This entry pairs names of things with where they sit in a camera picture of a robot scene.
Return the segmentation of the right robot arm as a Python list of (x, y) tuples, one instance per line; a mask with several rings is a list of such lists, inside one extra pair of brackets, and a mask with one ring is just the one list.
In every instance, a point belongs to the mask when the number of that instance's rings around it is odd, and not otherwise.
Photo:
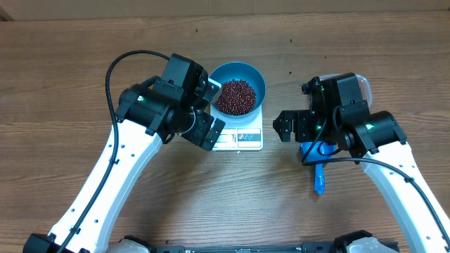
[(393, 213), (412, 252), (448, 252), (449, 217), (425, 182), (407, 136), (388, 111), (371, 113), (363, 77), (314, 77), (301, 85), (309, 109), (283, 110), (273, 121), (280, 140), (336, 145), (361, 166)]

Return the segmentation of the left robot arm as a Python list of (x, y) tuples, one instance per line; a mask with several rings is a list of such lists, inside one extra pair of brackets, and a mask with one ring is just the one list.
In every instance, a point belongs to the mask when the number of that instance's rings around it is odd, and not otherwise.
[(113, 106), (105, 76), (112, 129), (106, 145), (75, 201), (46, 235), (31, 234), (24, 252), (106, 252), (118, 215), (143, 169), (176, 135), (211, 151), (225, 123), (205, 112), (221, 84), (194, 61), (172, 54), (160, 76), (125, 89)]

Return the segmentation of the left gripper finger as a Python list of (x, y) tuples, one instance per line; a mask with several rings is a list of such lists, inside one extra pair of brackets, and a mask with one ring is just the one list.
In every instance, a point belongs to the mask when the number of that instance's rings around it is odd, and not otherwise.
[(212, 88), (212, 85), (207, 80), (207, 90), (206, 90), (205, 95), (203, 96), (203, 98), (208, 103), (215, 103), (216, 100), (218, 99), (218, 97), (220, 97), (220, 95), (221, 95), (221, 90), (220, 91), (214, 90)]
[(212, 128), (208, 131), (206, 137), (202, 143), (202, 149), (206, 151), (211, 151), (217, 142), (222, 130), (225, 127), (225, 122), (221, 119), (215, 119)]

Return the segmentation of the blue plastic scoop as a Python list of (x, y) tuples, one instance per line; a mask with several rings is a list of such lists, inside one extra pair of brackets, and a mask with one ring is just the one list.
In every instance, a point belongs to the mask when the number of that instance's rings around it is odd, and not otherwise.
[[(319, 160), (330, 159), (336, 154), (337, 148), (335, 145), (327, 144), (326, 142), (320, 141), (314, 145), (311, 152), (306, 158), (306, 162), (315, 162)], [(317, 194), (322, 195), (325, 190), (325, 177), (323, 172), (323, 164), (315, 164), (315, 174), (314, 174), (314, 190)]]

